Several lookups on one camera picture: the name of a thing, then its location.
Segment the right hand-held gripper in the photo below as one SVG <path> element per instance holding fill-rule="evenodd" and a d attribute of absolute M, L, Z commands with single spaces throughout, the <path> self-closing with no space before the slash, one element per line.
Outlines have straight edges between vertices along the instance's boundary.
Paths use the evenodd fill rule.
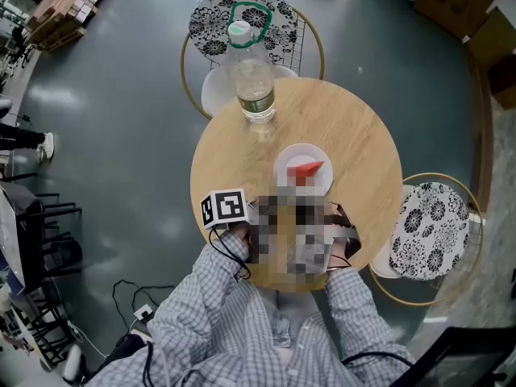
<path fill-rule="evenodd" d="M 344 246 L 345 256 L 354 256 L 361 249 L 356 226 L 344 208 L 336 202 L 328 202 L 325 211 L 325 233 Z"/>

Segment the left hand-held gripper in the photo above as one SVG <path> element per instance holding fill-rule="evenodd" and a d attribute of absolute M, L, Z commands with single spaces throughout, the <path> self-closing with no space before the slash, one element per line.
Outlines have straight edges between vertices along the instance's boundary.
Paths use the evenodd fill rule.
<path fill-rule="evenodd" d="M 212 190 L 200 202 L 202 227 L 248 221 L 248 204 L 243 189 Z"/>

